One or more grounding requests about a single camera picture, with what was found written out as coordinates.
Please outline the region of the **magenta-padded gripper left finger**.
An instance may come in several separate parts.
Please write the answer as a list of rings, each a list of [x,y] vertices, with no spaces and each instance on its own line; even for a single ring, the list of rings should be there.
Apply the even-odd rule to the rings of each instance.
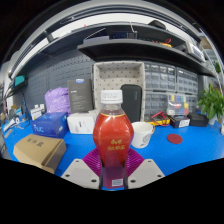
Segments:
[[[90,189],[101,188],[101,161],[96,149],[83,159],[74,159],[62,178],[76,185]]]

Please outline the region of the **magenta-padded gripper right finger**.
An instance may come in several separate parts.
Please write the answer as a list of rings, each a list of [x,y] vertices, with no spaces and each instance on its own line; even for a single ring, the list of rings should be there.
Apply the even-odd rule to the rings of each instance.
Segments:
[[[125,189],[141,188],[163,177],[163,172],[152,159],[144,159],[135,150],[129,150],[125,164]]]

